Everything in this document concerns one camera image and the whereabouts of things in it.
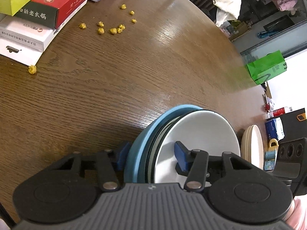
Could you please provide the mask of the person's right hand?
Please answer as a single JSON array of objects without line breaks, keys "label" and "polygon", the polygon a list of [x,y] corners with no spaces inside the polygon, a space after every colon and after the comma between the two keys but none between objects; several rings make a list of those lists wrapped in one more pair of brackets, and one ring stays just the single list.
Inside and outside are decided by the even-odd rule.
[{"label": "person's right hand", "polygon": [[306,195],[296,196],[287,213],[286,223],[296,230],[306,230]]}]

